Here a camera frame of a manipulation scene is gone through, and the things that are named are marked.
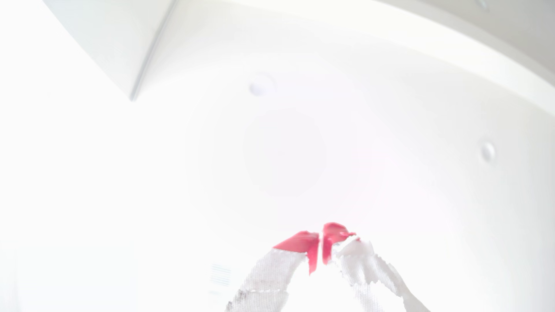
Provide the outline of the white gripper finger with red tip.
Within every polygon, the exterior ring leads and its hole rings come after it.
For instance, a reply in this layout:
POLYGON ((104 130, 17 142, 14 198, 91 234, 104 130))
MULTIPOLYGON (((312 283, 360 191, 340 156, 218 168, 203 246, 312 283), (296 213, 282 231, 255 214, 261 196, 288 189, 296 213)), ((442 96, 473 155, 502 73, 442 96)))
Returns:
POLYGON ((370 241, 339 223, 324 224, 322 233, 323 263, 341 276, 362 311, 429 311, 370 241))
POLYGON ((320 234, 300 231, 274 245, 250 269, 225 311, 283 311, 299 274, 316 271, 320 234))

